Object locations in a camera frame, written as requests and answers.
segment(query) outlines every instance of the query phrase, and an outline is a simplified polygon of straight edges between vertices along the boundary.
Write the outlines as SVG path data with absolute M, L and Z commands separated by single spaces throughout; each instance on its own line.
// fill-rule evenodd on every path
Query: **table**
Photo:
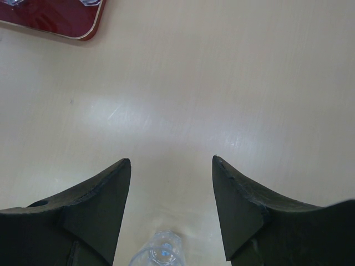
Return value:
M 154 234 L 189 266 L 225 262 L 218 154 L 285 196 L 355 196 L 355 1 L 109 0 L 77 43 L 0 29 L 0 208 L 127 157 L 115 265 Z

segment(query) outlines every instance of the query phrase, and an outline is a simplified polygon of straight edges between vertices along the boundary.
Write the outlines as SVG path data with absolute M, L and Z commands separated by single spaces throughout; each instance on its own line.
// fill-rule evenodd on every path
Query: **hole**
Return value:
M 166 257 L 166 256 L 169 256 L 170 253 L 168 252 L 168 250 L 172 250 L 173 247 L 169 244 L 169 243 L 164 243 L 163 245 L 161 245 L 163 248 L 166 248 L 167 250 L 165 249 L 162 249 L 161 250 L 161 255 Z
M 47 204 L 48 204 L 48 201 L 36 201 L 36 202 L 32 203 L 30 206 L 28 206 L 27 208 L 44 206 Z

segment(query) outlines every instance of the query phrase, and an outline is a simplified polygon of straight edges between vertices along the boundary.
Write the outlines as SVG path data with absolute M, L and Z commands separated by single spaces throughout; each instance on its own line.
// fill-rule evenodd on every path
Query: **red tray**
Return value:
M 88 40 L 98 29 L 105 2 L 106 0 L 0 0 L 0 21 L 70 39 Z

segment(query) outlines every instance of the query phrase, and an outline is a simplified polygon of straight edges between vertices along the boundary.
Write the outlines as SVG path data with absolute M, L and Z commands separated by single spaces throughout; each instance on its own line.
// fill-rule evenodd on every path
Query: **dark green plastic part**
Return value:
M 122 159 L 27 208 L 1 210 L 0 265 L 112 265 L 130 174 Z
M 355 200 L 326 208 L 295 201 L 217 156 L 212 177 L 225 255 L 233 266 L 355 265 Z

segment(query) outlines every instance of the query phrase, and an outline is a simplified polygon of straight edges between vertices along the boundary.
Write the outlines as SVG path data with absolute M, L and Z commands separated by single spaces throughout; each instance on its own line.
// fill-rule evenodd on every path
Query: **clear plastic bottle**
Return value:
M 181 238 L 172 231 L 155 233 L 129 266 L 185 266 Z
M 23 0 L 0 0 L 0 3 L 8 4 L 10 6 L 16 6 L 21 2 L 23 2 Z
M 101 0 L 80 0 L 84 6 L 90 7 L 90 6 L 98 6 L 101 2 Z

